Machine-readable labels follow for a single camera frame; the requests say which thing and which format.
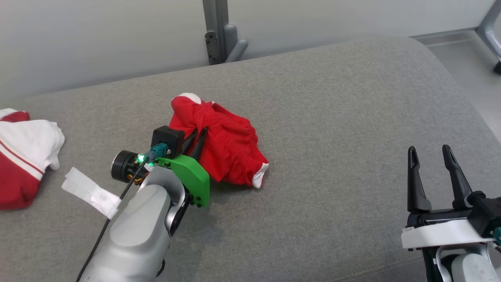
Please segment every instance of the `red stripe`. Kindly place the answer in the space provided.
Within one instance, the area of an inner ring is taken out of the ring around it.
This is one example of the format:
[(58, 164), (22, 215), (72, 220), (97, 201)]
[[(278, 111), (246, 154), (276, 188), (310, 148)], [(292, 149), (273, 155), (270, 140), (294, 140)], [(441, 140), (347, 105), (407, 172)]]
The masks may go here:
[(0, 145), (2, 145), (7, 151), (9, 151), (12, 155), (16, 156), (18, 159), (20, 159), (21, 161), (25, 162), (27, 165), (29, 165), (30, 167), (36, 169), (38, 172), (40, 172), (42, 175), (44, 174), (39, 168), (37, 168), (36, 166), (30, 164), (29, 162), (27, 162), (25, 159), (19, 157), (16, 153), (12, 152), (11, 150), (9, 150), (9, 148), (7, 148), (7, 146), (5, 146), (5, 144), (2, 142), (2, 140), (0, 140)]

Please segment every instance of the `cylindrical motor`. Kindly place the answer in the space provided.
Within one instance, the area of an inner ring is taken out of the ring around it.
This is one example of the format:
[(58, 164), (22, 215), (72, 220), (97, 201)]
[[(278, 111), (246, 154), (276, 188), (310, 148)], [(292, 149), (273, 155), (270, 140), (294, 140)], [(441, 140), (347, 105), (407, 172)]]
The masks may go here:
[(127, 176), (134, 175), (139, 168), (139, 164), (136, 163), (137, 156), (138, 154), (127, 150), (119, 152), (111, 164), (111, 177), (125, 183), (129, 182)]

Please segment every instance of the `gray floor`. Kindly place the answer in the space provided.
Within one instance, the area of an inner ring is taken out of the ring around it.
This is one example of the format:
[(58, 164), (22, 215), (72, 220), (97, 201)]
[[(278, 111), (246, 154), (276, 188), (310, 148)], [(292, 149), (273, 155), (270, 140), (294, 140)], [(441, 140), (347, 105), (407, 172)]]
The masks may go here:
[[(501, 35), (501, 21), (497, 24)], [(474, 31), (420, 39), (449, 70), (501, 142), (501, 75), (496, 57)]]

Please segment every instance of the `crumpled red cloth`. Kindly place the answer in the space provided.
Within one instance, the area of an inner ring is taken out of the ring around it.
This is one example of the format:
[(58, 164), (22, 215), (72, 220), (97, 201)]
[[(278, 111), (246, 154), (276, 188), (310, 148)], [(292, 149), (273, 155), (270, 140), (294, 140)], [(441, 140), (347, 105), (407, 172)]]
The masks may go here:
[(174, 116), (169, 128), (189, 136), (195, 128), (200, 133), (207, 127), (199, 163), (213, 179), (262, 186), (269, 163), (258, 149), (258, 136), (249, 120), (193, 93), (175, 97), (171, 106)]

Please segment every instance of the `white wall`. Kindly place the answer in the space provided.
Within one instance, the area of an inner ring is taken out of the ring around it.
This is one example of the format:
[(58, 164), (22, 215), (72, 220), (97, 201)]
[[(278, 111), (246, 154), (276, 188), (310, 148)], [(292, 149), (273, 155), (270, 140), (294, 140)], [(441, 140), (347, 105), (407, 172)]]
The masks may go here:
[(201, 0), (2, 0), (0, 98), (204, 66), (205, 32)]
[(249, 39), (242, 59), (368, 34), (415, 36), (476, 27), (494, 0), (228, 0)]

